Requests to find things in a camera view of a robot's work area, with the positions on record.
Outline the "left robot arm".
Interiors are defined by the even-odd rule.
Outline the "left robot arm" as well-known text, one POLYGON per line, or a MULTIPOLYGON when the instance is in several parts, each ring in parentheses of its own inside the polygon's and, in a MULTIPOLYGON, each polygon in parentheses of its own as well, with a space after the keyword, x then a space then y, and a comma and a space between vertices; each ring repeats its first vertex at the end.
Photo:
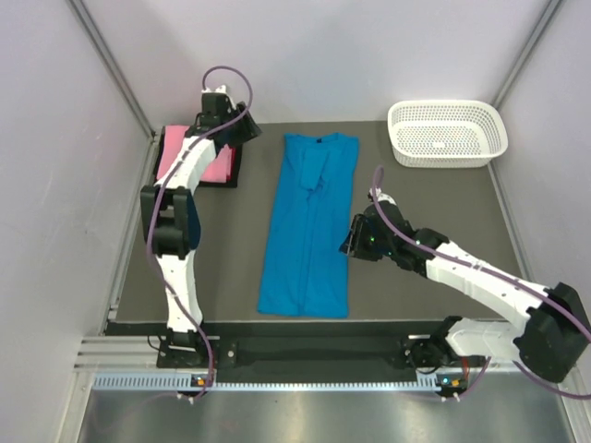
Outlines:
POLYGON ((219 167, 230 177, 242 146, 260 133, 244 102, 234 102, 225 86, 206 88, 192 126, 168 126, 155 181, 141 188, 139 202, 148 258, 163 277, 168 301, 159 367, 204 367, 210 345, 202 338, 203 319, 196 291, 194 259, 201 225, 194 193, 219 167))

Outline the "blue t shirt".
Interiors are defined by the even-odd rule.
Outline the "blue t shirt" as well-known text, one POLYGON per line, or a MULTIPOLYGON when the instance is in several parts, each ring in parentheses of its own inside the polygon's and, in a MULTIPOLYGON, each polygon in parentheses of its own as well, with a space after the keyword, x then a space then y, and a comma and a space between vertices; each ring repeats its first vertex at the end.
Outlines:
POLYGON ((257 309, 263 315, 345 318, 356 137, 287 134, 271 211, 257 309))

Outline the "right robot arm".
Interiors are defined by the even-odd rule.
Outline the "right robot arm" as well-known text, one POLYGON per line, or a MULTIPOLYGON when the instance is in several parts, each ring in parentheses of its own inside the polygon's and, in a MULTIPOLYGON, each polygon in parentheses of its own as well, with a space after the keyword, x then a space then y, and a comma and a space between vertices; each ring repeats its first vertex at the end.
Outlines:
POLYGON ((415 229, 390 197, 353 218, 340 250, 366 261, 388 258, 501 316, 499 321, 447 317, 430 344, 442 365, 463 356, 512 360, 547 382, 560 383, 589 343, 590 322, 573 287, 524 281, 470 255, 442 233, 415 229))

